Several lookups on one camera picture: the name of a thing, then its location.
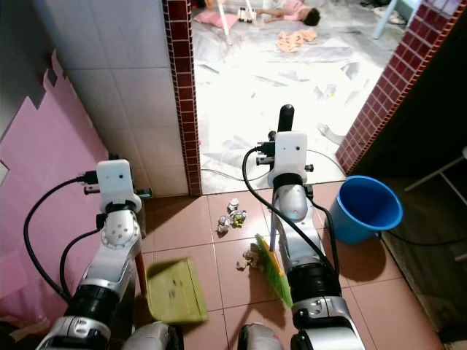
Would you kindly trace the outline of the grey robot right leg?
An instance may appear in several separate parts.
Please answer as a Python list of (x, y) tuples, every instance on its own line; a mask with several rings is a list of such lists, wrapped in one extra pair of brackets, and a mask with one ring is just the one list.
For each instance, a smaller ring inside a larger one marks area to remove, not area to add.
[(240, 327), (237, 350), (286, 350), (286, 348), (270, 327), (251, 323)]

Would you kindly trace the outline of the grey robot left leg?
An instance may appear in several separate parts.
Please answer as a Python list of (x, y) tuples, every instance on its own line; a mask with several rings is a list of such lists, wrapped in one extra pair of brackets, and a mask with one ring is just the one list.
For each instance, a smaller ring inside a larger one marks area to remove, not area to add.
[(184, 350), (184, 340), (178, 327), (153, 322), (136, 331), (138, 350)]

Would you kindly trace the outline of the green broom with blue handle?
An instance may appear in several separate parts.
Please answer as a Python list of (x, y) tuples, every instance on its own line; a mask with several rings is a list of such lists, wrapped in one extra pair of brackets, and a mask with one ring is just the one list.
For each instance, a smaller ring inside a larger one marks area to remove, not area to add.
[(289, 281), (282, 263), (278, 260), (276, 251), (274, 251), (274, 237), (276, 237), (276, 229), (270, 225), (270, 233), (268, 238), (265, 236), (255, 236), (254, 250), (255, 266), (263, 271), (270, 289), (277, 294), (277, 297), (282, 301), (284, 307), (293, 307), (293, 297), (290, 294)]

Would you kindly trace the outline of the yellow-green dustpan with red handle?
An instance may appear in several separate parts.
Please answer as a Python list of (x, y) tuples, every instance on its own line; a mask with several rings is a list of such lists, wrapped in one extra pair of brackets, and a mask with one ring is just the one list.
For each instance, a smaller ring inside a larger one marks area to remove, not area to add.
[(200, 324), (208, 320), (196, 260), (190, 254), (147, 262), (138, 253), (134, 264), (140, 292), (131, 304), (134, 326), (150, 322)]

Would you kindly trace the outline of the white metal frame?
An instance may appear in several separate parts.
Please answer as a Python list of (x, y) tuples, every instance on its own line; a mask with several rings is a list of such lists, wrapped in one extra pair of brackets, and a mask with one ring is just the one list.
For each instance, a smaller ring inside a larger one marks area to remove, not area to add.
[(442, 166), (435, 170), (434, 172), (430, 172), (429, 174), (426, 174), (426, 176), (421, 177), (418, 179), (416, 182), (411, 183), (409, 186), (404, 188), (404, 191), (411, 191), (413, 189), (416, 189), (416, 187), (420, 186), (421, 184), (427, 182), (431, 178), (440, 176), (441, 179), (444, 180), (444, 183), (447, 184), (448, 187), (450, 187), (451, 190), (454, 190), (455, 193), (460, 193), (460, 191), (456, 188), (456, 186), (447, 178), (446, 174), (444, 174), (444, 171), (447, 169), (456, 166), (458, 163), (461, 161), (467, 160), (467, 145), (464, 146), (464, 148), (460, 151), (460, 157), (457, 157), (456, 160), (450, 161), (448, 164), (445, 166)]

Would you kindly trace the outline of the crumpled yellow-green wrapper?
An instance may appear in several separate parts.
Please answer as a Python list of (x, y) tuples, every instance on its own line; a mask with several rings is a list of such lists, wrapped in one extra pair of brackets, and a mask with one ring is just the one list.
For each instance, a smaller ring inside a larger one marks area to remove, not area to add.
[(229, 213), (230, 225), (234, 229), (241, 229), (248, 218), (246, 210), (234, 210)]

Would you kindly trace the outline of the grey steel cabinet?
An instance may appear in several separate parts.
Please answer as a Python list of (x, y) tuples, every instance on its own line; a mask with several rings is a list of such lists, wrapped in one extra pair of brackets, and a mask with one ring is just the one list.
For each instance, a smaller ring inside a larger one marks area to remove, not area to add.
[(38, 107), (49, 68), (50, 37), (31, 0), (1, 0), (0, 28), (0, 136), (4, 136), (29, 100)]

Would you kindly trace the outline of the child in pink clothes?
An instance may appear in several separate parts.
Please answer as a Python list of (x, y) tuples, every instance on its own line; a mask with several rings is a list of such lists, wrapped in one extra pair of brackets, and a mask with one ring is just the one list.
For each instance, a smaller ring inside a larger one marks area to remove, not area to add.
[(304, 26), (317, 26), (321, 20), (320, 10), (311, 7), (304, 0), (271, 0), (271, 7), (254, 9), (259, 17), (266, 17), (266, 23), (273, 21), (300, 21)]

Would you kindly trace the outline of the crumpled beige paper pile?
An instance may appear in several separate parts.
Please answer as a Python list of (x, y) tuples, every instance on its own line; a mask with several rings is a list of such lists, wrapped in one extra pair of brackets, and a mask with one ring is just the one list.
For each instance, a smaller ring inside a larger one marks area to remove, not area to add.
[(250, 247), (242, 253), (241, 259), (236, 261), (236, 269), (238, 271), (247, 269), (264, 271), (266, 269), (263, 262), (263, 250), (261, 250), (259, 244), (250, 244)]

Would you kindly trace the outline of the peach crumpled cloth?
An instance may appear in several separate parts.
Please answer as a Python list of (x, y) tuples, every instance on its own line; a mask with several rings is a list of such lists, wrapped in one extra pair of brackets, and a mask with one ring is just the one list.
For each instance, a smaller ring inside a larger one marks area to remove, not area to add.
[(276, 48), (281, 53), (296, 53), (304, 43), (312, 42), (317, 38), (317, 31), (313, 28), (295, 32), (280, 32)]

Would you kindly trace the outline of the grey robot leg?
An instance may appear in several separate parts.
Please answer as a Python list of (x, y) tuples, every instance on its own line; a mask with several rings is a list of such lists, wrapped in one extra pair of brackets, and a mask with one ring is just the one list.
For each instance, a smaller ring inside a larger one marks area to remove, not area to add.
[(240, 327), (237, 350), (286, 350), (286, 348), (270, 327), (251, 323)]
[(153, 322), (136, 331), (138, 350), (184, 350), (184, 340), (178, 327)]

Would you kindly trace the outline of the blue plastic bucket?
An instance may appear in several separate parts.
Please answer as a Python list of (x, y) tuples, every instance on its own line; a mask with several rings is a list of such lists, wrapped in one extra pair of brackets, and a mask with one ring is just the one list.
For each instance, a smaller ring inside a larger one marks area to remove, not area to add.
[(397, 227), (404, 216), (400, 198), (386, 184), (367, 176), (350, 176), (341, 183), (329, 207), (331, 233), (345, 244), (359, 244), (378, 231)]

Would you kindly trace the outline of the light blue plastic chair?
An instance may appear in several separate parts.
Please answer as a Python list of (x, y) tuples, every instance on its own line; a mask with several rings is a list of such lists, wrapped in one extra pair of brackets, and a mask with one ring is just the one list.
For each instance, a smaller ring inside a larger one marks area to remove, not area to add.
[[(380, 0), (380, 2), (386, 3), (386, 7), (381, 7), (382, 10), (377, 14), (377, 25), (371, 32), (371, 37), (374, 39), (381, 38), (388, 24), (404, 24), (410, 27), (410, 21), (414, 19), (422, 0)], [(400, 6), (406, 7), (408, 11), (397, 14), (396, 11)]]

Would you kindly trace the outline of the pink jagged-edge board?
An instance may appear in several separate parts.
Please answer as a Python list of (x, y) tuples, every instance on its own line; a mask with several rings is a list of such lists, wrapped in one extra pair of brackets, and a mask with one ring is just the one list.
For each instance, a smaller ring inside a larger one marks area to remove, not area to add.
[(33, 260), (57, 279), (63, 248), (94, 228), (98, 196), (60, 183), (107, 156), (55, 53), (49, 63), (42, 102), (25, 100), (0, 144), (0, 316), (18, 326), (51, 322), (66, 310)]

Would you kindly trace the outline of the pink pillow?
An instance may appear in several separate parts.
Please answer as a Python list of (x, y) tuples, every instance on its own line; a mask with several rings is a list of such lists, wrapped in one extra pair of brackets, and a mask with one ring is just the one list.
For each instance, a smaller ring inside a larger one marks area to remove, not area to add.
[(229, 30), (231, 26), (238, 23), (236, 13), (221, 13), (216, 9), (205, 9), (194, 16), (193, 20), (205, 26), (214, 26), (223, 30)]

